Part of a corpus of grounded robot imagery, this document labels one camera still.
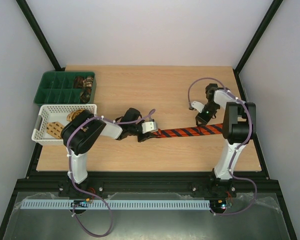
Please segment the orange navy striped tie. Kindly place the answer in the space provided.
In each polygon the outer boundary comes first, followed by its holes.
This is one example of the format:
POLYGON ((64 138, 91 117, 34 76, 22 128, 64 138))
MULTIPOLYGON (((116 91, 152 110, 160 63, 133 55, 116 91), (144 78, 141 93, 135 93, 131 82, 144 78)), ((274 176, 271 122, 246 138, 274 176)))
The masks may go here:
POLYGON ((222 134, 222 130, 223 130, 223 124, 218 123, 218 124, 184 127, 184 128, 159 129, 153 134, 154 137, 157 139, 182 138, 182 137, 220 135, 222 134))

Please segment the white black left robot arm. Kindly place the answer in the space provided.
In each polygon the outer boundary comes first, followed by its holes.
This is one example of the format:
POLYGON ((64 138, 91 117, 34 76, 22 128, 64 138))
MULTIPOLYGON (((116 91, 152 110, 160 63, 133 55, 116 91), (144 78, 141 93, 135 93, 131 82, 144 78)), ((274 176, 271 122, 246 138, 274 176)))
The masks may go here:
POLYGON ((96 116, 84 110, 67 124, 60 136, 67 150, 68 177, 75 184, 81 184, 88 177, 88 151, 99 137, 108 137, 117 141, 129 136, 136 136, 139 142, 158 130, 158 125, 152 115, 142 116, 140 111, 129 108, 124 116, 109 120, 104 116, 96 116))

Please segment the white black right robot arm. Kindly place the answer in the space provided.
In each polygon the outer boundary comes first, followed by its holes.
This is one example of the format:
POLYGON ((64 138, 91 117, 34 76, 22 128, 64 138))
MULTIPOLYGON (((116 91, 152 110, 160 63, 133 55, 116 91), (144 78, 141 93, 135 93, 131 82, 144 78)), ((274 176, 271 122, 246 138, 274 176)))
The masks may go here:
POLYGON ((206 126, 216 116, 219 109, 224 109, 222 136, 225 139, 223 151, 214 167, 216 179, 208 183, 208 191, 219 196, 226 189, 222 180, 233 178, 234 167, 238 158, 256 133, 256 104, 245 102, 235 97, 227 88, 210 83, 205 88, 207 103, 191 102, 190 106, 198 111, 195 121, 197 126, 206 126))

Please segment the tan ringed tie in basket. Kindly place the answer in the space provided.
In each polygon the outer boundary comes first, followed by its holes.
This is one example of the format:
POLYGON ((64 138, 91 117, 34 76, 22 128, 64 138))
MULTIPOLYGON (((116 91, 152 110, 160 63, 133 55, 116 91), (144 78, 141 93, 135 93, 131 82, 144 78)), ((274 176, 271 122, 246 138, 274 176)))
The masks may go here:
POLYGON ((70 112, 67 117, 66 117, 66 120, 68 122, 71 122, 73 121, 79 114, 81 114, 82 112, 84 111, 84 109, 78 109, 76 111, 72 111, 70 112))

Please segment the rolled beige patterned tie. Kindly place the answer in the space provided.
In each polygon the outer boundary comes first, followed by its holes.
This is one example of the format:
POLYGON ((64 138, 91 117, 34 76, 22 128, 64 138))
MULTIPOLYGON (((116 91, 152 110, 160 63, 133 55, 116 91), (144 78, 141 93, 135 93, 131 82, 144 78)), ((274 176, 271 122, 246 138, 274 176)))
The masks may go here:
POLYGON ((92 76, 87 76, 84 81, 83 81, 83 87, 84 88, 92 88, 94 82, 94 77, 92 76))

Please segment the rolled brown patterned tie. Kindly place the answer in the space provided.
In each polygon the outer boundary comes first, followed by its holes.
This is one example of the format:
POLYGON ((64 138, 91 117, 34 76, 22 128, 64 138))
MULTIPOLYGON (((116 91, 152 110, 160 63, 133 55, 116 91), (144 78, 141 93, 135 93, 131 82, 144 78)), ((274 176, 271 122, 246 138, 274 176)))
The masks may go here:
POLYGON ((82 76, 76 76, 73 82, 74 89, 82 89, 85 86, 85 78, 82 76))

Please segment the tan patterned tie in basket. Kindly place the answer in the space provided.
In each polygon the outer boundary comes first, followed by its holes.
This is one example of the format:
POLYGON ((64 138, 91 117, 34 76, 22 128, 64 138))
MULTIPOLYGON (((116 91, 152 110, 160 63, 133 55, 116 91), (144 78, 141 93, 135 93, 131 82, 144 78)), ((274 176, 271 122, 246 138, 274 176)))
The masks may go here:
POLYGON ((46 125, 46 133, 52 136, 55 139, 61 140, 61 133, 64 129, 64 125, 58 121, 48 122, 46 125))

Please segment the green divided storage tray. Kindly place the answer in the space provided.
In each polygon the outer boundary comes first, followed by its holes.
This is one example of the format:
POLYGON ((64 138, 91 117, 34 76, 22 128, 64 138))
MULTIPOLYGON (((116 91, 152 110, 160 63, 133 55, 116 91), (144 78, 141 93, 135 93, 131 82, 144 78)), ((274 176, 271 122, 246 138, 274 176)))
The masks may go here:
POLYGON ((33 102, 38 106, 53 104, 90 104, 96 92, 96 74, 93 71, 47 71, 37 88, 33 102), (80 102, 82 88, 73 88, 76 76, 94 77, 91 97, 88 103, 80 102))

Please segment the white perforated plastic basket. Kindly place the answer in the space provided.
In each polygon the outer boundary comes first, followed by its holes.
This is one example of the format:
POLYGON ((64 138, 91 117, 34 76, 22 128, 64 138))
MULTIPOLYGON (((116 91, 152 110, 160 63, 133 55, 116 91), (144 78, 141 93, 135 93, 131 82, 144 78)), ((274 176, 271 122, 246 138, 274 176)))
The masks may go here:
POLYGON ((47 133, 47 124, 59 122, 63 126, 68 124, 67 116, 76 110, 89 110, 97 114, 96 104, 44 104, 40 107, 31 139, 42 146, 62 146, 63 140, 56 139, 47 133))

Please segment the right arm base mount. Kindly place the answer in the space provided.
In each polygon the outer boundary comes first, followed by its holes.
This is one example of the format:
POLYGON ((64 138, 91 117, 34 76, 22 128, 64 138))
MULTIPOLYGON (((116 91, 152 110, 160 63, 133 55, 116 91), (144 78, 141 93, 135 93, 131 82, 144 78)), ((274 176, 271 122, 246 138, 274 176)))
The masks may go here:
POLYGON ((192 195, 205 199, 223 199, 236 197, 236 189, 232 180, 206 179, 195 181, 190 185, 192 195))

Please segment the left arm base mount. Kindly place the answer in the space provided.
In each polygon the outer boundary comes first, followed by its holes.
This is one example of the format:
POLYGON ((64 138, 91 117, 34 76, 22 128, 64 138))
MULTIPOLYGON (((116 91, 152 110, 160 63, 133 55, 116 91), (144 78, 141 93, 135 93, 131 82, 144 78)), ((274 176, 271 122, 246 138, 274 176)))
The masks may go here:
MULTIPOLYGON (((103 195, 103 186, 98 185, 99 183, 96 181, 89 180, 88 178, 84 180, 80 184, 75 184, 77 188, 82 191, 93 193, 99 197, 103 195)), ((83 199, 91 197, 91 195, 86 194, 82 191, 77 190, 72 181, 67 178, 66 180, 62 180, 58 183, 58 196, 59 197, 68 197, 70 199, 83 199)))

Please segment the black aluminium frame rail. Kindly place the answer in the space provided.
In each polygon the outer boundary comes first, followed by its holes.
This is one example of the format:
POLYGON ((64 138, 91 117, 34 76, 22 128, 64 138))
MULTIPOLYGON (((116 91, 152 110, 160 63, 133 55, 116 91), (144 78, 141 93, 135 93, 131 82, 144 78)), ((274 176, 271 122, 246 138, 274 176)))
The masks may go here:
MULTIPOLYGON (((238 172, 238 177, 253 180, 257 186, 246 180, 232 180, 235 192, 282 195, 277 180, 268 178, 262 172, 238 172)), ((65 172, 37 172, 19 179, 13 190, 16 195, 26 193, 59 193, 58 183, 68 178, 65 172)), ((103 186, 102 198, 115 193, 176 193, 193 196, 192 182, 213 179, 209 172, 89 172, 88 179, 103 186)))

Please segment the right black frame post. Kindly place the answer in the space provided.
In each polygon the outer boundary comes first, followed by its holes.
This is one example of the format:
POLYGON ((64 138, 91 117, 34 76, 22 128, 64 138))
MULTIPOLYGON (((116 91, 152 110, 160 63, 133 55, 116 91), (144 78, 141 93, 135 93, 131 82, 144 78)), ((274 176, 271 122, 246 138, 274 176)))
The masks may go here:
POLYGON ((272 19, 276 15, 282 3, 283 0, 273 0, 272 3, 270 4, 257 30, 255 31, 253 37, 251 38, 247 48, 245 49, 242 57, 240 58, 236 68, 234 69, 234 72, 237 75, 239 75, 243 70, 244 66, 246 65, 247 61, 249 60, 250 56, 252 55, 257 44, 261 40, 263 34, 265 33, 266 29, 268 28, 269 24, 271 23, 272 19))

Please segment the black frame post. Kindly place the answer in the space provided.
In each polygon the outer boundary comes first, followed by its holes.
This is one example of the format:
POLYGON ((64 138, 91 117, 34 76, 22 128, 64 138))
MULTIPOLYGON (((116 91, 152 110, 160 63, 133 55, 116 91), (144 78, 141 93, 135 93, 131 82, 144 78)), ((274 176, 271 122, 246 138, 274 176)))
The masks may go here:
POLYGON ((33 33, 35 34, 37 40, 39 41, 41 47, 43 48, 45 54, 47 55, 50 63, 52 64, 55 71, 62 72, 65 70, 57 60, 48 40, 46 39, 39 23, 37 22, 30 6, 26 0, 16 0, 20 10, 22 11, 24 17, 26 18, 28 24, 30 25, 33 33))
POLYGON ((282 3, 283 0, 273 0, 272 3, 270 4, 257 30, 255 31, 253 37, 251 38, 247 48, 245 49, 242 57, 240 58, 236 68, 234 69, 234 72, 237 75, 239 75, 243 70, 244 66, 246 65, 247 61, 249 60, 250 56, 252 55, 257 44, 261 40, 263 34, 265 33, 266 29, 268 28, 269 24, 271 23, 272 19, 276 15, 282 3))

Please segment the left black frame post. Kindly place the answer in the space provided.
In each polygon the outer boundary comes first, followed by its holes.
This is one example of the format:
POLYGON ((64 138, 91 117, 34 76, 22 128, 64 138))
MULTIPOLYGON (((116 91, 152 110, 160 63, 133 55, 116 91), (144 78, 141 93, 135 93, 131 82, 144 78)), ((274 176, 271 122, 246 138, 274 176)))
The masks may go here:
POLYGON ((39 23, 37 22, 30 6, 26 0, 16 0, 20 10, 22 11, 24 17, 26 18, 28 24, 30 25, 33 33, 35 34, 37 40, 39 41, 41 47, 43 48, 45 54, 47 55, 50 63, 52 64, 55 71, 62 72, 65 70, 57 60, 48 40, 46 39, 39 23))

